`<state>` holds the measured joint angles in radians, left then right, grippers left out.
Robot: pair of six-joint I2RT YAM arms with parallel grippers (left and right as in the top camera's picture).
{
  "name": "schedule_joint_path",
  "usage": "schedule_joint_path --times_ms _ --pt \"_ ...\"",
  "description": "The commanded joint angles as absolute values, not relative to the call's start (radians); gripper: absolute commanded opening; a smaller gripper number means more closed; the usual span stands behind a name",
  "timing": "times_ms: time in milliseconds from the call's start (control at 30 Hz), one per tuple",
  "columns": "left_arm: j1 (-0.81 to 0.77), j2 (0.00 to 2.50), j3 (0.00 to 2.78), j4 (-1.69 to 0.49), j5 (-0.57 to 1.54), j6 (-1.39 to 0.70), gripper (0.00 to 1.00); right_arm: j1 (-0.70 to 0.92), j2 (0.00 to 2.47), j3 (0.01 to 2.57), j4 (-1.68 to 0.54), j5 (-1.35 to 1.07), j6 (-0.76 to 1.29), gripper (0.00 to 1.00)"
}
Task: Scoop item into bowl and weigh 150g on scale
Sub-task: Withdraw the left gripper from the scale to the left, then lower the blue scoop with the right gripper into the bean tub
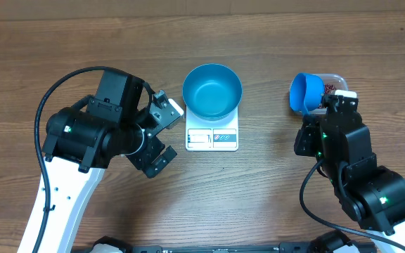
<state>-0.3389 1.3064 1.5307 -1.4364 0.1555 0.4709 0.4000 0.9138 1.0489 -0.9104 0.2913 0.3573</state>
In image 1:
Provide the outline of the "blue plastic measuring scoop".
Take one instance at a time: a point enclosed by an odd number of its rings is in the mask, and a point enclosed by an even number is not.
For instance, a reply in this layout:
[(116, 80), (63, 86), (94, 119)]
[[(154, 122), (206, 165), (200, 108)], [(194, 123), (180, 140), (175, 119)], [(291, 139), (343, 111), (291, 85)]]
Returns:
[(318, 75), (297, 74), (290, 86), (289, 102), (291, 110), (308, 115), (319, 107), (324, 91), (323, 80)]

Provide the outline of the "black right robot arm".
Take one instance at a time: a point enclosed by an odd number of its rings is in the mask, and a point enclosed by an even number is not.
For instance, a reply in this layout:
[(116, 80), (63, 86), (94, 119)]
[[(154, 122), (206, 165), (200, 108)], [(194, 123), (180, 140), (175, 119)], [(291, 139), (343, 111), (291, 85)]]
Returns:
[(304, 212), (324, 226), (368, 238), (381, 252), (405, 252), (405, 179), (379, 165), (371, 135), (357, 111), (358, 99), (324, 95), (324, 116), (305, 115), (297, 132), (296, 155), (316, 164), (300, 186), (299, 199), (314, 172), (329, 179), (343, 212), (359, 229), (326, 221), (302, 204)]

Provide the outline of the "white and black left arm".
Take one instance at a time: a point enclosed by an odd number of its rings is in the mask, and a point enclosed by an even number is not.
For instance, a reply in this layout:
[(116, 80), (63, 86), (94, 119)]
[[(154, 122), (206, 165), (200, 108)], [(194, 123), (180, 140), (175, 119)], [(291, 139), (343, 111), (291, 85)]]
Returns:
[(176, 157), (158, 134), (171, 129), (184, 110), (141, 78), (113, 67), (100, 71), (96, 94), (53, 114), (46, 137), (34, 139), (41, 178), (20, 252), (72, 249), (86, 206), (112, 158), (127, 158), (151, 179)]

